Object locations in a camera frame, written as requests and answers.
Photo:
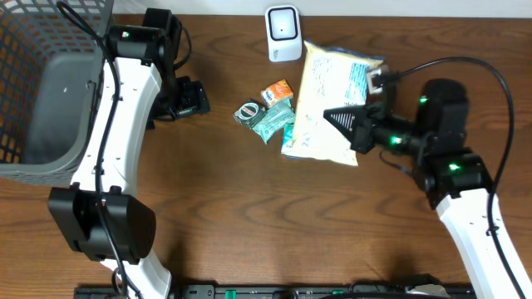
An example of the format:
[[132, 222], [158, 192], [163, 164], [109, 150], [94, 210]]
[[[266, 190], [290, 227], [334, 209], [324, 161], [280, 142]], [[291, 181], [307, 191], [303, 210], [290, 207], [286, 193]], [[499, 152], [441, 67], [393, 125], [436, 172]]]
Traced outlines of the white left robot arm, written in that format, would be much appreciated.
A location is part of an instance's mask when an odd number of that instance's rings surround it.
[[145, 132], [209, 111], [203, 85], [176, 72], [190, 34], [171, 11], [150, 8], [139, 26], [95, 35], [104, 57], [100, 99], [88, 145], [49, 211], [71, 250], [111, 270], [114, 298], [167, 298], [172, 276], [153, 248], [155, 213], [137, 197]]

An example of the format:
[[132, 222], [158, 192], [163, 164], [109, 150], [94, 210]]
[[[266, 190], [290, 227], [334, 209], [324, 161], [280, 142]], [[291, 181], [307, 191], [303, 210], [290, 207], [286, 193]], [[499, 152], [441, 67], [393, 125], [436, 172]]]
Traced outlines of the teal snack packet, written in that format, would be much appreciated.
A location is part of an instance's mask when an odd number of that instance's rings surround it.
[[291, 100], [281, 100], [266, 111], [265, 116], [253, 127], [253, 131], [267, 144], [278, 130], [286, 124], [292, 124], [295, 116]]

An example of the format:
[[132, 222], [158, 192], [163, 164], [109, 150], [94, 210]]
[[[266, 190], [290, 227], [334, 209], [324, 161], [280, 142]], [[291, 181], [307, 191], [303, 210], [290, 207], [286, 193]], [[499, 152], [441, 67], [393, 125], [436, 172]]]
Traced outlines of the orange white small box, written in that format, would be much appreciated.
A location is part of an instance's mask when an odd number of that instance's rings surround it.
[[282, 100], [292, 100], [293, 90], [286, 79], [282, 79], [261, 91], [261, 97], [268, 108], [273, 107]]

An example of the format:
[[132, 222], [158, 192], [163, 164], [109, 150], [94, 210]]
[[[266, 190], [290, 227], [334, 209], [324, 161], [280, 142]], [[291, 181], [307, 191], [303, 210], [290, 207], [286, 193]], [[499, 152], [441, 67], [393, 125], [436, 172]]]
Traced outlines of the small teal tissue packet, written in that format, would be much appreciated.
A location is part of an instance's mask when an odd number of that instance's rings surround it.
[[281, 154], [289, 155], [293, 149], [293, 124], [286, 124], [283, 127], [283, 143]]

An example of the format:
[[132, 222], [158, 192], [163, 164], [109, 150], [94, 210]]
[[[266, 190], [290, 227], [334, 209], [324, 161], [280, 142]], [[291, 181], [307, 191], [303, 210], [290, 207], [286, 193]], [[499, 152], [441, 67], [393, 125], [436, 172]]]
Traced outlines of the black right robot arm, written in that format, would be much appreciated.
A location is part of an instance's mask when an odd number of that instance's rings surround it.
[[428, 81], [414, 120], [393, 115], [394, 100], [329, 109], [323, 117], [360, 154], [380, 147], [410, 157], [407, 173], [450, 233], [477, 297], [529, 298], [531, 280], [501, 217], [495, 181], [465, 145], [465, 87]]

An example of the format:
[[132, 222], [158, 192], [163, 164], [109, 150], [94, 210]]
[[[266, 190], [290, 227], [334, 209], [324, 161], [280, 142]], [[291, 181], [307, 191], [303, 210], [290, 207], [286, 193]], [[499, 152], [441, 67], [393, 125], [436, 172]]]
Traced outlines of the yellow white snack bag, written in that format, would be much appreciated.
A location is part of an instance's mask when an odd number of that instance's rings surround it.
[[350, 142], [323, 118], [323, 112], [363, 105], [367, 99], [367, 71], [380, 66], [384, 59], [312, 42], [304, 46], [307, 53], [293, 122], [293, 149], [285, 156], [357, 167]]

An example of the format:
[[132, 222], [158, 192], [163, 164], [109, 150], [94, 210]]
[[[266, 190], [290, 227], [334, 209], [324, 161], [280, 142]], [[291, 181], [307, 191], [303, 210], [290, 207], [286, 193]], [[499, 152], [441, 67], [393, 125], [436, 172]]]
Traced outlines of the green Zam-Buk tin box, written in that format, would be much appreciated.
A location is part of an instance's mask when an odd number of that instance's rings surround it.
[[266, 112], [264, 105], [249, 99], [234, 112], [233, 117], [241, 125], [253, 129], [265, 117]]

